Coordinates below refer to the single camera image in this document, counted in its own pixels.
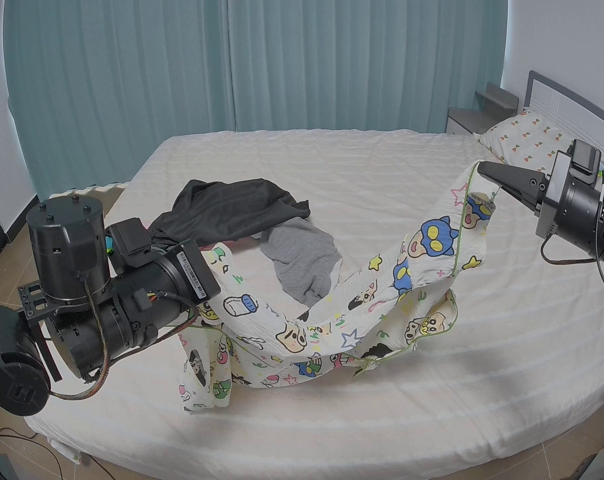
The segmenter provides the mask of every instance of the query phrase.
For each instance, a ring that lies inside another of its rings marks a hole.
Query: gray cloth
[[[333,237],[301,217],[262,232],[260,251],[273,260],[282,288],[313,306],[330,292],[330,272],[341,259]]]

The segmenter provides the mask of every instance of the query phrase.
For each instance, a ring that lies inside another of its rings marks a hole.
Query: pink star print
[[[464,203],[464,194],[466,194],[466,189],[468,187],[468,183],[464,183],[462,188],[451,188],[451,194],[455,197],[455,203],[453,206],[459,206]]]

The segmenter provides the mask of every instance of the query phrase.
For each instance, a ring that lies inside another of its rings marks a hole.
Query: yellow star print
[[[382,259],[380,258],[380,255],[378,254],[372,260],[370,260],[370,262],[368,262],[368,269],[379,272],[381,264],[382,264]]]
[[[469,268],[475,268],[482,263],[482,260],[478,260],[475,256],[471,256],[466,265],[462,265],[462,270],[468,270]]]

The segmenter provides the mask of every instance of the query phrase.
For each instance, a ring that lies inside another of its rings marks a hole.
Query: nightstand
[[[448,109],[446,133],[482,134],[490,127],[517,113],[519,98],[498,87],[486,84],[486,91],[475,91],[480,110],[453,108]]]

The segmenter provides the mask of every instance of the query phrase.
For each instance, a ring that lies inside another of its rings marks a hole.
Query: barcode label
[[[186,254],[184,253],[184,251],[177,253],[177,259],[180,262],[180,265],[182,265],[182,268],[184,269],[184,273],[186,274],[187,278],[189,278],[189,282],[191,283],[191,286],[193,286],[195,293],[198,294],[201,299],[207,298],[207,293],[202,288],[202,284],[200,284],[200,280],[195,275],[193,267],[191,267],[191,264],[186,258]]]

